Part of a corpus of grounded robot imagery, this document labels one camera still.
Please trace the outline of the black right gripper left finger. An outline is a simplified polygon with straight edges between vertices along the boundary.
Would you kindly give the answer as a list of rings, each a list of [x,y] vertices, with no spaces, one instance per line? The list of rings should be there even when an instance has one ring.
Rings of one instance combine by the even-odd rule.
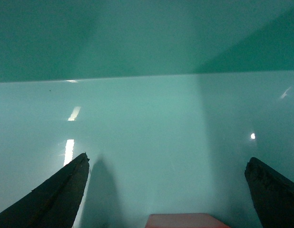
[[[0,228],[70,228],[81,204],[89,173],[82,153],[28,195],[0,213]]]

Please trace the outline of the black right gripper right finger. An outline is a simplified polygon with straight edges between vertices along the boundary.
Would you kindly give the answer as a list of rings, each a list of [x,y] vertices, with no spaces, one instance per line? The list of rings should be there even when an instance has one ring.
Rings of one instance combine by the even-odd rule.
[[[254,209],[264,228],[294,228],[294,182],[252,157],[246,165]]]

